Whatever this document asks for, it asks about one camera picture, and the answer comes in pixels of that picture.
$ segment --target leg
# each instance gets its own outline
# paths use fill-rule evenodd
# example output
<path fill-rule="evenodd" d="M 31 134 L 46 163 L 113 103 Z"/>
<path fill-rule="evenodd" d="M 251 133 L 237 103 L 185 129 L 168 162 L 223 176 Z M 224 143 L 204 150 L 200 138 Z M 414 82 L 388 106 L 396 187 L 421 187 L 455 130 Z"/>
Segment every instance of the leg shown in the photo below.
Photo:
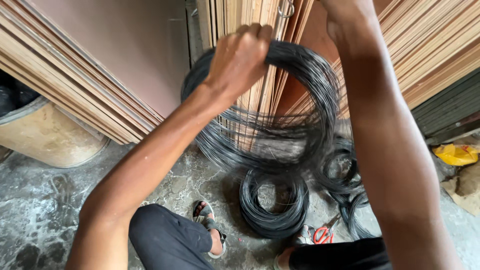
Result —
<path fill-rule="evenodd" d="M 392 269 L 382 238 L 355 242 L 304 245 L 292 251 L 291 270 Z"/>
<path fill-rule="evenodd" d="M 129 237 L 147 270 L 213 269 L 201 254 L 212 248 L 210 232 L 159 204 L 137 209 Z"/>

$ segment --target concrete floor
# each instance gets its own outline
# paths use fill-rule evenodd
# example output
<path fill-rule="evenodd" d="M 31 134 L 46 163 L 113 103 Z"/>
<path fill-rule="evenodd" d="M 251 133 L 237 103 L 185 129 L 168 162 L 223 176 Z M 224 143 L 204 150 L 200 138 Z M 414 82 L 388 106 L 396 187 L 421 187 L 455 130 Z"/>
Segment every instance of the concrete floor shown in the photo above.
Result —
<path fill-rule="evenodd" d="M 62 269 L 78 224 L 78 212 L 96 183 L 133 147 L 110 143 L 92 162 L 74 169 L 56 169 L 13 153 L 0 164 L 0 268 Z M 439 174 L 451 169 L 439 168 Z M 183 216 L 198 199 L 210 201 L 216 220 L 228 234 L 227 253 L 211 260 L 216 269 L 272 269 L 284 241 L 256 236 L 239 212 L 239 184 L 219 171 L 190 146 L 157 189 L 142 203 L 162 204 Z M 446 226 L 466 269 L 480 268 L 480 218 L 457 207 L 442 190 L 441 207 Z M 264 195 L 272 205 L 273 192 Z M 329 222 L 337 208 L 328 196 L 310 192 L 308 223 Z M 370 208 L 358 212 L 372 233 L 380 230 Z M 336 230 L 335 242 L 350 241 L 345 227 Z M 143 269 L 129 244 L 129 269 Z"/>

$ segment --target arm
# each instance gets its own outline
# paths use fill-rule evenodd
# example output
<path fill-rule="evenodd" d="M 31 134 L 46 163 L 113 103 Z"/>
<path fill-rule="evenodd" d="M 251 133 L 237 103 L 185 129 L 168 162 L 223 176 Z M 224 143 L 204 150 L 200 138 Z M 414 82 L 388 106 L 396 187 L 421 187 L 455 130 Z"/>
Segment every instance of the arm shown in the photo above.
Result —
<path fill-rule="evenodd" d="M 362 180 L 394 268 L 462 268 L 440 215 L 435 166 L 400 93 L 372 0 L 323 4 Z"/>
<path fill-rule="evenodd" d="M 188 144 L 266 71 L 272 28 L 244 25 L 218 41 L 205 81 L 93 189 L 67 269 L 126 269 L 130 219 Z"/>

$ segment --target foot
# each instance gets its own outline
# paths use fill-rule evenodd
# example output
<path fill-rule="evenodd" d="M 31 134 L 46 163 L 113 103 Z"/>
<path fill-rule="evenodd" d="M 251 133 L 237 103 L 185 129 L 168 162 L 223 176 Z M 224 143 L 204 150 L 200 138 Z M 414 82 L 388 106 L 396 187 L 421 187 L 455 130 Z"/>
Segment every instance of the foot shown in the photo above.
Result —
<path fill-rule="evenodd" d="M 197 210 L 195 211 L 196 217 L 198 217 L 198 214 L 205 206 L 207 206 L 206 202 L 200 203 L 200 205 L 197 207 Z M 215 220 L 213 213 L 208 214 L 207 217 Z M 222 242 L 220 241 L 220 233 L 218 232 L 217 229 L 210 229 L 209 232 L 210 232 L 210 235 L 212 236 L 212 249 L 210 249 L 210 252 L 214 255 L 220 255 L 223 249 Z"/>
<path fill-rule="evenodd" d="M 310 233 L 310 230 L 308 229 L 308 226 L 304 225 L 303 227 L 305 228 L 305 230 L 307 230 L 308 237 L 311 238 L 312 234 Z M 295 238 L 304 237 L 304 235 L 301 234 L 301 231 L 302 230 L 300 230 L 294 237 Z M 296 248 L 297 248 L 296 246 L 291 246 L 289 248 L 286 248 L 283 251 L 283 253 L 278 256 L 278 268 L 279 268 L 279 270 L 289 270 L 290 269 L 290 267 L 288 266 L 288 262 L 290 261 L 290 254 L 292 254 L 292 252 Z"/>

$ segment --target yellow plastic bag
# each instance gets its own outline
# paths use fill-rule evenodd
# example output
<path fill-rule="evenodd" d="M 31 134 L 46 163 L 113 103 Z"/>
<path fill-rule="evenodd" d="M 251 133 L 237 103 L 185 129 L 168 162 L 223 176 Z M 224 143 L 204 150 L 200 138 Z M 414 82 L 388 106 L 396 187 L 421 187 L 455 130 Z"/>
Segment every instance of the yellow plastic bag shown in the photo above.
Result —
<path fill-rule="evenodd" d="M 478 161 L 478 151 L 468 145 L 441 145 L 433 149 L 433 153 L 445 163 L 463 166 Z"/>

